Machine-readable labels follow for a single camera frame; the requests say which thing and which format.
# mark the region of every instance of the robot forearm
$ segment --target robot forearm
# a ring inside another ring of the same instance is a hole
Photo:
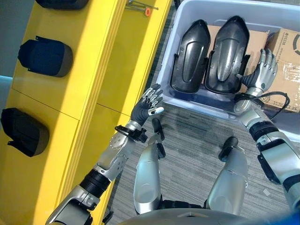
[[[291,209],[300,203],[300,151],[280,132],[262,110],[250,109],[240,116],[260,151],[258,160],[268,179],[282,184]]]
[[[91,224],[92,218],[87,210],[94,210],[99,203],[100,196],[123,170],[128,155],[134,149],[135,141],[126,131],[134,133],[140,128],[138,123],[130,120],[123,127],[122,133],[117,132],[111,138],[108,147],[93,169],[84,177],[80,185],[75,186],[60,203],[46,224],[58,221],[67,225]]]
[[[156,105],[162,100],[160,85],[148,88],[131,112],[131,120],[125,127],[117,126],[117,133],[111,138],[108,147],[93,169],[84,177],[67,197],[59,204],[46,224],[59,222],[64,225],[90,225],[89,210],[99,203],[100,196],[119,173],[134,149],[135,142],[145,142],[146,130],[141,128],[146,119],[162,112]]]

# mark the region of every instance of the cardboard box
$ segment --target cardboard box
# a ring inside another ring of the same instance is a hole
[[[300,33],[280,29],[271,35],[266,45],[277,58],[277,76],[269,89],[287,93],[290,104],[286,110],[300,111]],[[271,96],[262,99],[266,104],[281,108],[285,103],[282,96]]]
[[[210,47],[208,50],[207,57],[209,57],[210,52],[213,50],[216,35],[220,28],[221,27],[219,26],[208,25],[208,30],[210,31]],[[250,59],[248,61],[245,70],[245,75],[248,75],[255,71],[255,68],[257,66],[261,54],[260,50],[265,47],[268,34],[269,34],[269,32],[260,32],[255,30],[250,30],[249,32],[250,32],[250,39],[248,42],[246,54],[250,55]],[[245,92],[246,90],[247,90],[246,86],[242,84],[240,92]]]

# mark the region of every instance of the robot finger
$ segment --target robot finger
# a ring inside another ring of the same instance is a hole
[[[259,57],[258,63],[264,64],[265,60],[266,60],[266,52],[263,49],[261,49],[261,56]]]
[[[158,108],[149,109],[149,110],[148,110],[148,115],[149,115],[149,116],[152,116],[152,115],[161,113],[162,111],[164,111],[164,108],[163,108],[163,107],[158,107]]]
[[[162,97],[158,97],[158,98],[156,98],[153,102],[151,102],[152,103],[152,107],[155,107],[161,100],[163,100],[163,98]]]
[[[153,102],[154,99],[156,99],[157,95],[152,95],[152,97],[150,98],[150,102]]]
[[[270,64],[269,70],[274,70],[275,66],[276,66],[276,58],[275,58],[275,56],[272,54],[272,60],[271,60],[271,64]]]
[[[150,91],[149,95],[147,96],[148,99],[151,99],[153,94],[156,92],[156,90]]]
[[[270,65],[272,61],[272,52],[270,49],[267,49],[266,51],[266,61],[264,62],[264,66]]]
[[[163,90],[157,90],[155,94],[156,94],[157,96],[160,96],[162,93],[163,93]]]
[[[274,70],[273,70],[273,76],[276,76],[277,70],[278,70],[278,64],[276,63],[276,64],[275,64],[275,68],[274,68]]]
[[[152,88],[153,90],[158,90],[158,89],[160,88],[160,84],[155,83],[154,85],[151,86],[151,88]]]
[[[143,93],[142,98],[147,98],[147,96],[149,95],[149,93],[153,90],[153,88],[148,88],[145,93]]]

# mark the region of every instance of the black cable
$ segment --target black cable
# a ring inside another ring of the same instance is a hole
[[[282,106],[282,108],[279,111],[277,111],[273,116],[270,117],[270,120],[272,120],[289,105],[290,98],[288,97],[288,95],[286,93],[281,92],[281,91],[272,91],[272,92],[269,92],[267,94],[264,94],[264,95],[261,95],[258,97],[241,97],[239,100],[255,100],[255,99],[260,99],[260,98],[271,96],[271,95],[282,95],[283,97],[285,97],[285,104]]]

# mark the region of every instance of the silver metal panel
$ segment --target silver metal panel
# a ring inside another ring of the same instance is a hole
[[[207,199],[206,207],[239,215],[248,179],[248,165],[243,150],[233,148]]]

